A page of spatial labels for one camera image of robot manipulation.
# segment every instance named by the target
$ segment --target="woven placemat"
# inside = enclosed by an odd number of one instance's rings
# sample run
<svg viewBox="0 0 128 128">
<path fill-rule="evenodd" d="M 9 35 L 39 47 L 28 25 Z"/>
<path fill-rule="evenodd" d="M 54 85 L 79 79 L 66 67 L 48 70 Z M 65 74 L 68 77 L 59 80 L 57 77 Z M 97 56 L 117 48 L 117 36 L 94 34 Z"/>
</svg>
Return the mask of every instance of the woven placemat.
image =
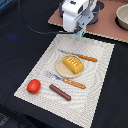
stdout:
<svg viewBox="0 0 128 128">
<path fill-rule="evenodd" d="M 55 64 L 64 53 L 59 52 L 58 48 L 98 59 L 96 63 L 83 60 L 84 71 L 79 77 L 73 79 L 86 85 L 86 89 L 80 89 L 62 81 L 52 80 L 44 75 L 45 70 L 48 70 L 59 76 Z M 57 35 L 14 96 L 61 116 L 81 127 L 90 128 L 113 48 L 113 44 L 89 38 L 78 40 L 71 35 Z M 41 89 L 36 95 L 30 94 L 26 90 L 28 83 L 32 79 L 38 79 L 41 82 Z M 68 93 L 72 100 L 66 101 L 51 91 L 49 89 L 50 84 L 54 84 Z"/>
</svg>

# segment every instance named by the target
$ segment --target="knife handle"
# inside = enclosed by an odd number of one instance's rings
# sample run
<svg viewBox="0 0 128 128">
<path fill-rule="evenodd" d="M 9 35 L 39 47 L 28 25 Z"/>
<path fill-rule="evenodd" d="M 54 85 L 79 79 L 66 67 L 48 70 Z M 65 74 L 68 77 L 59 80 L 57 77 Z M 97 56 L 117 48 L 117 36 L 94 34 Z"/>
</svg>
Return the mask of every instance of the knife handle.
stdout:
<svg viewBox="0 0 128 128">
<path fill-rule="evenodd" d="M 81 89 L 85 89 L 86 88 L 85 85 L 77 83 L 77 82 L 69 80 L 69 79 L 66 79 L 66 78 L 64 79 L 64 82 L 68 83 L 68 84 L 71 84 L 71 85 L 74 85 L 74 86 L 76 86 L 78 88 L 81 88 Z"/>
<path fill-rule="evenodd" d="M 78 57 L 80 57 L 80 58 L 82 58 L 82 59 L 85 59 L 85 60 L 92 61 L 92 62 L 97 62 L 97 61 L 98 61 L 98 60 L 95 59 L 95 58 L 88 57 L 88 56 L 83 56 L 83 55 L 80 55 L 80 54 L 78 54 Z"/>
</svg>

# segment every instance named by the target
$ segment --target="floor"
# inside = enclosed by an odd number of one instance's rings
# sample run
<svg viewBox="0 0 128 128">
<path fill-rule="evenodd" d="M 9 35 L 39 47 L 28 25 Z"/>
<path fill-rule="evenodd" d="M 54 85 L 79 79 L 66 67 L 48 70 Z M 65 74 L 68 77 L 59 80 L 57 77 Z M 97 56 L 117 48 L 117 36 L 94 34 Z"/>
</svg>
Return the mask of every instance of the floor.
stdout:
<svg viewBox="0 0 128 128">
<path fill-rule="evenodd" d="M 0 105 L 0 128 L 52 128 L 32 117 Z"/>
</svg>

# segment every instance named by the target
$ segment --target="knife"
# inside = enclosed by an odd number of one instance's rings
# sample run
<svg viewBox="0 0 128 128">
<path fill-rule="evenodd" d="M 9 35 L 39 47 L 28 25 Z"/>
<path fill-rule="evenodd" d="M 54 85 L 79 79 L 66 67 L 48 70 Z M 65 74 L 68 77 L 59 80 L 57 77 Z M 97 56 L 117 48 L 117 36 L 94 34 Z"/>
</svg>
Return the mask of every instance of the knife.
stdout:
<svg viewBox="0 0 128 128">
<path fill-rule="evenodd" d="M 96 58 L 92 58 L 92 57 L 88 57 L 88 56 L 84 56 L 84 55 L 80 55 L 80 54 L 75 54 L 75 53 L 70 53 L 70 52 L 66 52 L 66 51 L 63 51 L 61 49 L 58 49 L 60 52 L 62 53 L 65 53 L 65 54 L 72 54 L 72 55 L 76 55 L 78 56 L 79 58 L 81 59 L 85 59 L 85 60 L 88 60 L 88 61 L 92 61 L 92 62 L 97 62 L 98 60 Z"/>
</svg>

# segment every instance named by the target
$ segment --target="toy food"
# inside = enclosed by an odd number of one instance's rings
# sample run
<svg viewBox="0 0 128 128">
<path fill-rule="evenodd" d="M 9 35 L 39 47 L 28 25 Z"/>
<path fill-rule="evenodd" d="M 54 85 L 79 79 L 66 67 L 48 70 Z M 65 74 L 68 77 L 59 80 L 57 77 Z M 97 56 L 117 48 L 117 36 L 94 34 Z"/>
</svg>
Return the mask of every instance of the toy food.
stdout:
<svg viewBox="0 0 128 128">
<path fill-rule="evenodd" d="M 75 74 L 78 74 L 84 69 L 84 65 L 71 55 L 63 60 L 63 64 Z"/>
<path fill-rule="evenodd" d="M 51 84 L 49 86 L 49 88 L 51 90 L 53 90 L 54 92 L 56 92 L 57 94 L 59 94 L 60 96 L 62 96 L 63 98 L 65 98 L 66 100 L 68 100 L 68 101 L 71 100 L 71 96 L 69 96 L 68 94 L 66 94 L 65 92 L 63 92 L 62 90 L 60 90 L 59 88 L 57 88 L 56 86 L 54 86 L 53 84 Z"/>
<path fill-rule="evenodd" d="M 37 79 L 33 79 L 29 82 L 27 86 L 27 91 L 32 93 L 32 94 L 37 94 L 40 90 L 41 83 Z"/>
</svg>

